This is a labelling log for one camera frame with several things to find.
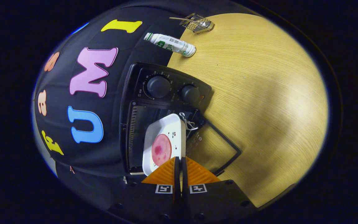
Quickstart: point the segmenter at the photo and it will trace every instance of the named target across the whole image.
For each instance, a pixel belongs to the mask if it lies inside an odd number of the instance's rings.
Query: ham slice
[[[157,166],[161,166],[171,158],[172,146],[168,136],[158,135],[152,145],[152,159]]]

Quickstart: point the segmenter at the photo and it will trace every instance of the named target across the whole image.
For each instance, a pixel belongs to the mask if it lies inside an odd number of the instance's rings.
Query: blue letter u
[[[98,115],[91,111],[74,110],[71,106],[67,108],[68,120],[73,123],[74,120],[88,120],[94,125],[91,132],[78,131],[75,127],[71,127],[71,135],[76,143],[90,142],[97,143],[103,138],[103,124]]]

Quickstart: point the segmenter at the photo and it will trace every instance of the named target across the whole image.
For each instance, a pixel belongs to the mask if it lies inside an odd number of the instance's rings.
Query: plastic bottle
[[[147,33],[143,39],[158,47],[179,53],[185,57],[191,57],[196,52],[196,47],[194,45],[164,34]]]

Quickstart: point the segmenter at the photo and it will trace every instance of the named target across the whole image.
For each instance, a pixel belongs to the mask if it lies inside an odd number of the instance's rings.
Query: wood grain surface
[[[307,52],[275,24],[250,14],[209,19],[212,31],[186,29],[181,37],[196,46],[195,55],[173,53],[168,67],[213,88],[204,116],[242,150],[219,178],[234,180],[260,207],[298,182],[317,158],[327,93]],[[208,141],[217,140],[210,135]]]

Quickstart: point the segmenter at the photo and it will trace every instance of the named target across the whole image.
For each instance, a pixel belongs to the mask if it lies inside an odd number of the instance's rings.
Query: white plate
[[[186,127],[177,114],[170,114],[148,126],[143,148],[143,172],[150,175],[158,166],[152,159],[152,145],[158,135],[168,136],[172,146],[171,158],[179,156],[181,159],[186,153]]]

